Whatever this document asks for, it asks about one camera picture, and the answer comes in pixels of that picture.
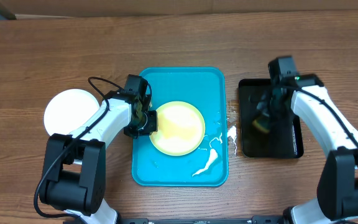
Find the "green yellow sponge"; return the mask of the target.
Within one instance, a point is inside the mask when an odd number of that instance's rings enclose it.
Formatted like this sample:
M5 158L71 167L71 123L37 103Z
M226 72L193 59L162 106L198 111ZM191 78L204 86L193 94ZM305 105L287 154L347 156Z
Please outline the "green yellow sponge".
M264 115L257 116L253 120L252 125L261 133L267 134L270 132L270 119Z

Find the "yellow-green plate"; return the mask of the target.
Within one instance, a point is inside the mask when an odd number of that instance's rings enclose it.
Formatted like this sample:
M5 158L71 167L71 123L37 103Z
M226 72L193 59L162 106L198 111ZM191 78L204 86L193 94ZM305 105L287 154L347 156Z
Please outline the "yellow-green plate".
M157 131L151 143L168 156L184 156L202 142L206 125L201 112L184 101L171 101L157 108Z

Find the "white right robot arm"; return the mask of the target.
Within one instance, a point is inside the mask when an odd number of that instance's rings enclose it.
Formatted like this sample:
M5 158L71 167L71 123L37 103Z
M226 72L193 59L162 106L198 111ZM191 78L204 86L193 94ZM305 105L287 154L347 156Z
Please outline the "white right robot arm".
M281 223L352 223L358 218L358 130L335 106L315 75L277 75L260 100L262 113L253 125L270 131L293 113L309 127L324 151L316 198L284 211Z

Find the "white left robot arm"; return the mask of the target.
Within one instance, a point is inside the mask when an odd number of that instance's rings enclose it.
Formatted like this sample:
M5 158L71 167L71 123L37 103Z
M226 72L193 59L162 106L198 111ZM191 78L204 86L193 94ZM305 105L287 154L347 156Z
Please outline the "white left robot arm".
M102 102L84 90L59 93L44 113L47 131L69 124L70 131L50 133L42 177L34 193L35 211L44 218L72 217L74 223L116 223L119 214L104 199L106 149L119 131L132 138L157 129L150 111L152 95L111 91Z

